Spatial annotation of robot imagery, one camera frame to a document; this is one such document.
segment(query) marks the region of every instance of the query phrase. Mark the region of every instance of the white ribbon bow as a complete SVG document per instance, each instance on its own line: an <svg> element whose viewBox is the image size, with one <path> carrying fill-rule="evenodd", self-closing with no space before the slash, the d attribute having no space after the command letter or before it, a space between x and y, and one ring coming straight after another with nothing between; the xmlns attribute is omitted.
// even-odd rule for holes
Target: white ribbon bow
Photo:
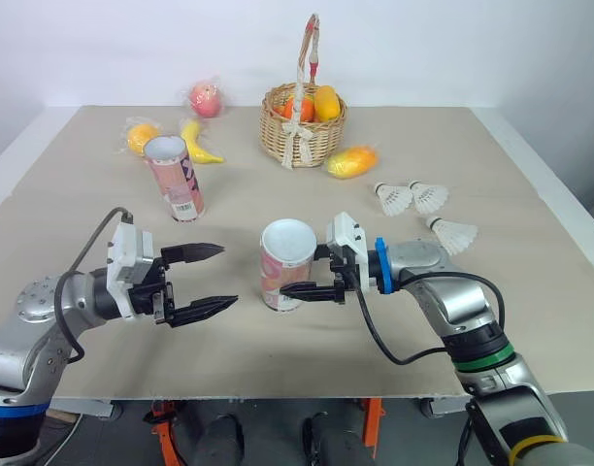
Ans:
<svg viewBox="0 0 594 466"><path fill-rule="evenodd" d="M284 146L284 157L281 166L292 170L293 168L293 142L295 136L299 135L299 156L304 163L313 161L313 154L310 152L308 141L312 138L313 132L299 125L301 118L301 103L304 99L304 70L297 66L297 83L295 84L295 96L293 103L293 115L288 123L283 123L281 129L287 133L286 145Z"/></svg>

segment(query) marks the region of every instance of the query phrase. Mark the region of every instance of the red apple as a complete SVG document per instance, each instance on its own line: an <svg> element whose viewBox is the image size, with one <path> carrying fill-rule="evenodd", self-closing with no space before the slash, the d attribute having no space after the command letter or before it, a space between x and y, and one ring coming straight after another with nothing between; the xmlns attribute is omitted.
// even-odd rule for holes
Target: red apple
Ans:
<svg viewBox="0 0 594 466"><path fill-rule="evenodd" d="M200 117L216 117L221 110L219 89L213 83L198 83L189 92L189 104Z"/></svg>

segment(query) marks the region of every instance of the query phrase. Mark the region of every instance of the table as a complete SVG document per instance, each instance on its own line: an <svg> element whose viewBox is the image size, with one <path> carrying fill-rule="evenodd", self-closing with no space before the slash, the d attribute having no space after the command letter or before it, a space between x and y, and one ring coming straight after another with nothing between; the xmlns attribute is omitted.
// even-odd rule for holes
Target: table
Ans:
<svg viewBox="0 0 594 466"><path fill-rule="evenodd" d="M385 217L372 193L375 182L409 179L448 186L450 199L441 215L478 225L476 242L454 262L500 286L507 333L544 389L594 389L594 222L497 113L351 109L345 144L377 146L380 164L363 177L338 181L322 169L284 170L265 156L257 142L258 112L232 109L209 122L201 145L224 155L227 163L196 166L207 211L188 224L168 217L143 161L118 152L127 117L151 117L176 131L186 115L182 108L54 110L0 157L0 323L27 282L70 265L115 205L127 207L136 224L152 232L155 252L187 242L226 247L213 259L170 271L177 303L240 295L220 315L178 329L144 319L112 321L83 334L86 359L67 368L56 396L462 394L445 355L407 367L389 363L368 334L354 297L345 306L309 303L284 315L259 298L258 238L276 218L306 221L319 241L340 211L365 227L370 247L376 236L388 243L432 238L415 212ZM51 140L58 126L64 127ZM33 161L32 148L40 146L46 148ZM85 270L105 263L103 245L113 233L108 230L88 255ZM331 279L325 264L317 264L313 276ZM382 337L397 354L439 343L407 293L372 292L368 300Z"/></svg>

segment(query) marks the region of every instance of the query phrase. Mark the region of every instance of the can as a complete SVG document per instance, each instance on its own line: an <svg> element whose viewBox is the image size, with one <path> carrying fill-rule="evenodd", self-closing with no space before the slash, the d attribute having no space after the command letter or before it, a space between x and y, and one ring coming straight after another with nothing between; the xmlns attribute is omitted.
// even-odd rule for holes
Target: can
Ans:
<svg viewBox="0 0 594 466"><path fill-rule="evenodd" d="M201 216L204 200L184 140L157 136L144 145L144 156L172 218L192 221Z"/></svg>
<svg viewBox="0 0 594 466"><path fill-rule="evenodd" d="M285 312L302 304L280 288L308 280L315 250L316 235L307 223L282 218L267 225L260 236L260 286L267 306Z"/></svg>

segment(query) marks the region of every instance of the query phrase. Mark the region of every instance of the orange table leg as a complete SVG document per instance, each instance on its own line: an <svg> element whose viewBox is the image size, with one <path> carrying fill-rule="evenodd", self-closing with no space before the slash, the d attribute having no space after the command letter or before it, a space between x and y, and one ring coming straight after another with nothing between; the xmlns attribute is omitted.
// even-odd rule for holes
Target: orange table leg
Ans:
<svg viewBox="0 0 594 466"><path fill-rule="evenodd" d="M159 436L163 461L166 466L181 466L174 446L172 419L177 413L174 401L153 401L145 420L152 424L151 432Z"/></svg>
<svg viewBox="0 0 594 466"><path fill-rule="evenodd" d="M377 444L379 443L380 420L385 416L383 410L383 400L381 398L364 398L362 407L365 411L364 431L362 432L362 442L372 449L373 458L377 457Z"/></svg>

